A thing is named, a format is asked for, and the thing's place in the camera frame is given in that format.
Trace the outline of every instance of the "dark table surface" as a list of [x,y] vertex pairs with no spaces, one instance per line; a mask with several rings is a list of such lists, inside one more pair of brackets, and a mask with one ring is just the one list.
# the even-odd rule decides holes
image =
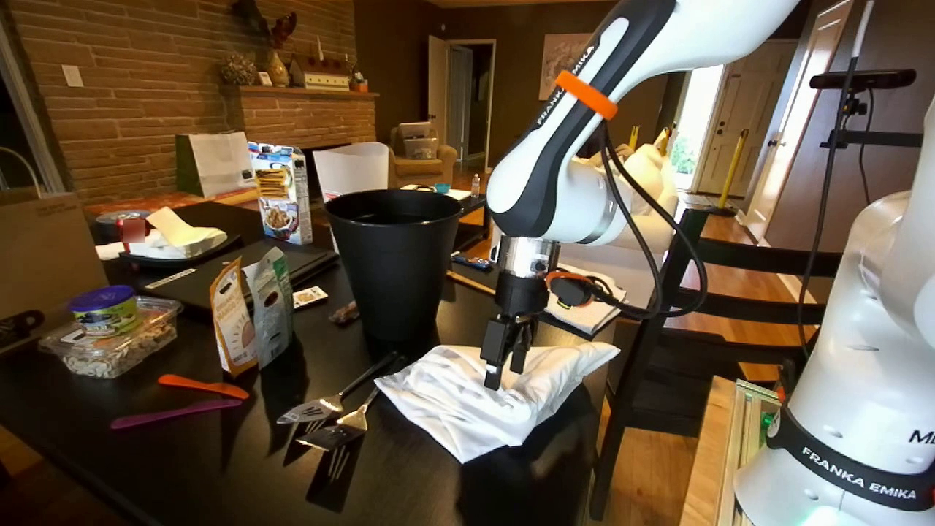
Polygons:
[[[585,385],[524,446],[469,464],[377,398],[350,468],[324,483],[321,454],[299,446],[276,417],[337,392],[377,357],[359,325],[328,322],[350,297],[346,271],[315,284],[331,297],[295,316],[295,346],[267,370],[233,381],[252,392],[239,408],[108,430],[118,414],[211,398],[160,389],[157,373],[225,381],[211,325],[181,316],[178,338],[118,381],[77,376],[45,351],[0,357],[0,424],[134,522],[575,522],[596,439],[594,389]],[[480,346],[491,312],[489,296],[450,284],[438,341]],[[581,338],[542,325],[539,341]]]

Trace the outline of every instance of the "ceiling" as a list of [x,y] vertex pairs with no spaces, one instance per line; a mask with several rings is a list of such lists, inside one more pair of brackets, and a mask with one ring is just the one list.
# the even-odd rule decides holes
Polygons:
[[442,8],[485,8],[485,7],[545,7],[545,2],[606,2],[606,0],[428,0]]

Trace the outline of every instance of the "franka emika robot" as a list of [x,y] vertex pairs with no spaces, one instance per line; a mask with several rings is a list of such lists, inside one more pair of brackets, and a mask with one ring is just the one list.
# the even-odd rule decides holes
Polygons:
[[[489,208],[502,232],[496,316],[482,341],[485,385],[524,370],[548,306],[558,246],[641,236],[632,179],[575,153],[642,78],[724,64],[756,50],[799,0],[621,0],[545,113],[496,163]],[[821,335],[770,446],[740,473],[736,500],[761,522],[935,522],[935,141],[911,194],[854,223]]]

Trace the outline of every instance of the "cup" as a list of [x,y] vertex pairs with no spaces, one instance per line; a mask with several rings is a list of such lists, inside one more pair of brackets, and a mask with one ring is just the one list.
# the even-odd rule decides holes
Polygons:
[[428,354],[461,205],[442,194],[369,191],[324,210],[371,351]]

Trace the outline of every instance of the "orange ring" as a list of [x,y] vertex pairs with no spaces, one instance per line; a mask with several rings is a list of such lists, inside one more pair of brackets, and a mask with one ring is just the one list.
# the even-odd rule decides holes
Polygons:
[[616,116],[616,102],[599,94],[596,88],[585,85],[580,77],[569,69],[561,69],[556,77],[556,85],[566,94],[572,94],[581,104],[588,104],[594,113],[615,119]]

